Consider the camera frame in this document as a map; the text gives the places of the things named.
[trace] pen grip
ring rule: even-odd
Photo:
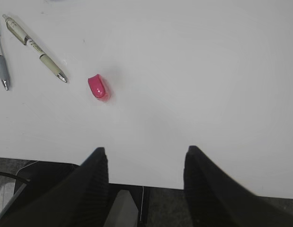
[[[9,80],[9,71],[6,65],[6,61],[2,55],[0,55],[0,79],[1,80]]]
[[[46,54],[42,55],[40,57],[40,60],[43,62],[44,65],[46,65],[56,76],[61,73],[61,69],[53,62],[52,59],[50,59],[49,56]]]

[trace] desk surface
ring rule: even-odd
[[[257,195],[293,198],[293,1],[0,0],[0,30],[0,157],[80,164],[105,147],[110,182],[182,188],[198,145]],[[97,73],[108,103],[88,87]]]

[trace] white pen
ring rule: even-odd
[[[22,44],[31,47],[39,56],[39,59],[46,65],[50,71],[53,72],[60,80],[67,82],[67,78],[62,70],[50,59],[49,56],[32,40],[28,34],[14,21],[14,19],[3,14],[8,30],[20,41]]]

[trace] red plastic object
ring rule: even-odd
[[[100,101],[107,101],[110,93],[102,77],[97,74],[88,79],[89,87],[93,95]]]

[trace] ballpoint pen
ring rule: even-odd
[[[1,45],[0,45],[0,79],[4,88],[8,91],[9,90],[9,71],[2,54]]]
[[[49,56],[32,40],[28,34],[14,21],[14,19],[3,14],[8,30],[24,45],[31,47],[39,56],[39,59],[53,72],[60,80],[67,82],[67,78],[62,70],[50,59]]]

